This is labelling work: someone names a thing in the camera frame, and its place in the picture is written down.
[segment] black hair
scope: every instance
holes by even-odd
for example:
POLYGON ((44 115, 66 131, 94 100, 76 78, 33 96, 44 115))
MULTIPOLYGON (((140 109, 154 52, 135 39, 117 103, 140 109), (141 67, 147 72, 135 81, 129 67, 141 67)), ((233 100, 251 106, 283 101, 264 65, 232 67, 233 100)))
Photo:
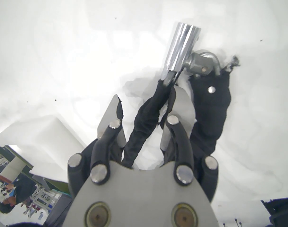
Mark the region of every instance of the black hair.
POLYGON ((10 204, 4 204, 2 202, 0 202, 0 212, 3 213, 3 214, 8 214, 12 211, 12 209, 14 208, 15 206, 11 206, 10 204))

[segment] man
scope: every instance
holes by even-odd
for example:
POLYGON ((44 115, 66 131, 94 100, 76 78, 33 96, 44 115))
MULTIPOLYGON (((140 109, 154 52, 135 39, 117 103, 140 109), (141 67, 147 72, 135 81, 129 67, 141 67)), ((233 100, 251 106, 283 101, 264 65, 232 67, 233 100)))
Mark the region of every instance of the man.
POLYGON ((8 197, 0 202, 0 212, 8 214, 15 205, 27 200, 36 190, 36 183, 25 175, 21 174, 19 180, 6 186, 7 190, 16 187, 12 197, 8 197))

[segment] metal rivet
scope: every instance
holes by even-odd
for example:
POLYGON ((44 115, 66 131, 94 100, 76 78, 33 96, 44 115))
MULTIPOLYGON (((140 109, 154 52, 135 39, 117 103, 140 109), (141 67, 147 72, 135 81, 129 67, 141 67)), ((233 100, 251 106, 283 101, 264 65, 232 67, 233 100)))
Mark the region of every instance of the metal rivet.
POLYGON ((90 171, 90 178, 94 183, 100 183, 106 178, 107 167, 103 164, 94 166, 90 171))
POLYGON ((112 129, 117 129, 121 125, 121 121, 119 119, 115 119, 109 123, 109 127, 112 129))
POLYGON ((85 221, 88 227, 106 227, 110 219, 109 207, 103 202, 98 202, 89 208, 85 221))
POLYGON ((212 156, 208 156, 205 158, 205 163, 207 165, 207 167, 210 169, 210 170, 216 170, 218 168, 218 162, 217 160, 212 157, 212 156))
POLYGON ((174 116, 174 115, 170 115, 167 117, 167 121, 169 124, 171 125, 176 125, 177 123, 179 123, 179 119, 178 117, 174 116))
POLYGON ((194 179, 192 169, 186 165, 179 165, 177 167, 176 174, 178 180, 180 180, 185 185, 189 185, 194 179))
POLYGON ((80 153, 76 153, 73 156, 71 156, 67 162, 67 164, 71 167, 71 168, 75 168, 77 167, 82 160, 82 156, 80 153))
POLYGON ((209 94, 213 94, 215 92, 215 87, 208 87, 207 91, 209 92, 209 94))
POLYGON ((171 222, 174 227, 196 227, 198 218, 190 205, 180 203, 172 209, 171 222))
POLYGON ((98 135, 97 135, 97 138, 98 139, 102 138, 103 134, 104 134, 104 132, 99 132, 98 135))

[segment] chrome cylinder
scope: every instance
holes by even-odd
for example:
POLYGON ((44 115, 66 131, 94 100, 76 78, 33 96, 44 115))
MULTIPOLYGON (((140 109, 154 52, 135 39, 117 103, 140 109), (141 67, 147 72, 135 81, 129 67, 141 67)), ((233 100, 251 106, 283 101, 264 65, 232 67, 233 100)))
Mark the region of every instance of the chrome cylinder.
POLYGON ((182 71, 183 64, 189 58, 200 31, 199 27, 183 22, 178 23, 166 57, 163 80, 170 71, 176 73, 182 71))

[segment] gray metal plate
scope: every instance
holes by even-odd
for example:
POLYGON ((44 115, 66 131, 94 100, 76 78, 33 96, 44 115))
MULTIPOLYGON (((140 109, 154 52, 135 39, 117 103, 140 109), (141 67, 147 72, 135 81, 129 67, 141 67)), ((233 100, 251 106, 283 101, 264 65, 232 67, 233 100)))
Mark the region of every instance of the gray metal plate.
MULTIPOLYGON (((109 103, 99 125, 97 128, 97 136, 98 138, 101 138, 104 131, 108 127, 109 123, 112 122, 113 120, 117 119, 117 107, 118 104, 120 103, 118 95, 114 95, 111 102, 109 103)), ((123 129, 119 132, 117 136, 117 143, 119 147, 125 147, 126 145, 126 138, 123 129)))
MULTIPOLYGON (((179 121, 183 125, 187 133, 187 136, 190 138, 191 131, 196 121, 195 108, 193 106, 190 97, 183 88, 178 86, 174 86, 173 88, 175 89, 175 95, 176 95, 175 102, 173 104, 171 112, 168 113, 168 116, 170 115, 177 116, 179 118, 179 121)), ((165 124, 160 143, 160 148, 163 151, 166 151, 170 138, 171 138, 170 131, 165 124)))
POLYGON ((210 203, 199 183, 178 185, 173 178, 174 162, 150 171, 127 169, 110 162, 109 181, 102 186, 87 179, 75 198, 63 227, 85 226, 87 209, 95 202, 105 202, 111 211, 113 227, 169 227, 171 211, 184 202, 198 217, 198 227, 218 227, 210 203))

